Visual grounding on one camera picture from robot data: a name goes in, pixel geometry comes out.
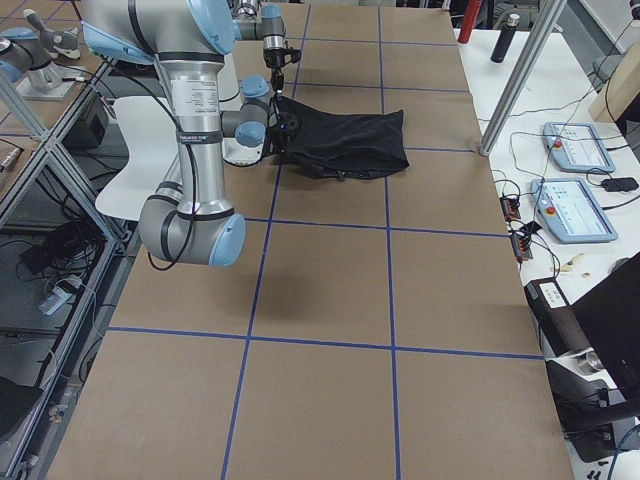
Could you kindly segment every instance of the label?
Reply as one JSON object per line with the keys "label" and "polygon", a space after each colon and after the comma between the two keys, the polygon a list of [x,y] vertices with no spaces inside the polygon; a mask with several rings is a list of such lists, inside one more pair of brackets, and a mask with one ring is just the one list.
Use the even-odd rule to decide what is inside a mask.
{"label": "label", "polygon": [[173,111],[179,117],[218,114],[218,85],[214,81],[171,80]]}
{"label": "label", "polygon": [[555,283],[541,283],[540,291],[542,291],[542,295],[544,295],[544,298],[551,308],[567,306]]}

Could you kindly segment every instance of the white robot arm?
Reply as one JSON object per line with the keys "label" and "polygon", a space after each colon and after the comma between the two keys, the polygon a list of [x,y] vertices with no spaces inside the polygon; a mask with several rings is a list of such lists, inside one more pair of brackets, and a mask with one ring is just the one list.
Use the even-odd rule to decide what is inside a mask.
{"label": "white robot arm", "polygon": [[269,84],[252,76],[242,83],[244,103],[221,112],[218,74],[235,40],[262,39],[276,90],[282,89],[289,49],[277,5],[244,1],[231,16],[225,0],[86,0],[86,43],[96,52],[155,65],[173,110],[179,169],[170,169],[140,215],[143,244],[156,257],[210,266],[233,264],[242,250],[245,221],[226,197],[223,137],[259,146],[270,118]]}

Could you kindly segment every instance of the folded black fabric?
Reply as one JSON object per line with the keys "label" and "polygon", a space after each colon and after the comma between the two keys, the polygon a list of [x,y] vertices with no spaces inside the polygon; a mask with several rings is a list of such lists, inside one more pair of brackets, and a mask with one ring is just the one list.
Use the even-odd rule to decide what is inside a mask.
{"label": "folded black fabric", "polygon": [[402,142],[402,110],[387,115],[335,115],[281,97],[274,132],[287,161],[313,178],[378,178],[409,166]]}
{"label": "folded black fabric", "polygon": [[0,438],[11,433],[31,411],[42,390],[0,377]]}

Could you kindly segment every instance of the black monitor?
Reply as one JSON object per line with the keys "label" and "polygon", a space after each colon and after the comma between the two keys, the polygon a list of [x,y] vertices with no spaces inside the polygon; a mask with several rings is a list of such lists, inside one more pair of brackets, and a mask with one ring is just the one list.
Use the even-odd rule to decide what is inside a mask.
{"label": "black monitor", "polygon": [[625,399],[640,399],[640,253],[576,301],[573,312]]}

